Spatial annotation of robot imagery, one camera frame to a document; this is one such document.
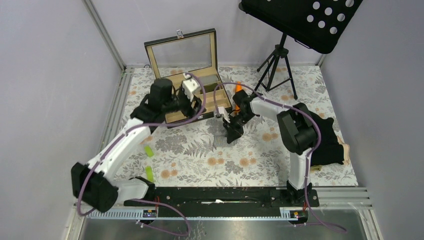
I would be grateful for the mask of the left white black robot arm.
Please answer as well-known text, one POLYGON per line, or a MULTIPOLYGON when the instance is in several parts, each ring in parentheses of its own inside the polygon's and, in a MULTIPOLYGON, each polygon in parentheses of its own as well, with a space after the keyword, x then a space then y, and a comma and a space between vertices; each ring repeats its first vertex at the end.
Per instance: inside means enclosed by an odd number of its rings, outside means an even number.
POLYGON ((168 78, 155 79, 139 106, 111 142, 87 163, 77 162, 71 168, 72 193, 77 198, 76 210, 86 216, 97 210, 109 211, 115 204, 139 201, 148 206, 155 200, 154 184, 143 177, 115 181, 121 164, 137 145, 152 135, 158 127, 178 127, 199 118, 206 98, 195 95, 204 85, 194 75, 174 87, 168 78))

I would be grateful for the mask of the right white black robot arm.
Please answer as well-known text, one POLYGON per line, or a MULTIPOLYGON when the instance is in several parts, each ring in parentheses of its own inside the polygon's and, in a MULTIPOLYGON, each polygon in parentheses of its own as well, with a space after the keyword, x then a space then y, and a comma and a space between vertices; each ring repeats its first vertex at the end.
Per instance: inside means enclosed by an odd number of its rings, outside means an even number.
POLYGON ((321 133, 311 113, 303 103, 283 105, 258 92, 247 94, 244 90, 233 96, 239 112, 231 115, 224 108, 217 108, 217 117, 223 119, 226 142, 233 143, 244 134, 244 125, 253 117, 265 117, 278 124, 283 146, 290 153, 290 172, 284 197, 293 206, 306 206, 312 184, 309 179, 310 157, 321 143, 321 133))

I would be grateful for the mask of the grey striped underwear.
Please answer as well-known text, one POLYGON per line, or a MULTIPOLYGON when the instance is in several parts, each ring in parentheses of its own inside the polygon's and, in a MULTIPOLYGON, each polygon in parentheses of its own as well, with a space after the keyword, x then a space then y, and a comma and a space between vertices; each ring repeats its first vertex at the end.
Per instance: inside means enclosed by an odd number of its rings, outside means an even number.
POLYGON ((213 134, 213 146, 214 147, 232 147, 238 143, 238 140, 234 140, 231 143, 227 142, 227 133, 225 131, 216 132, 213 134))

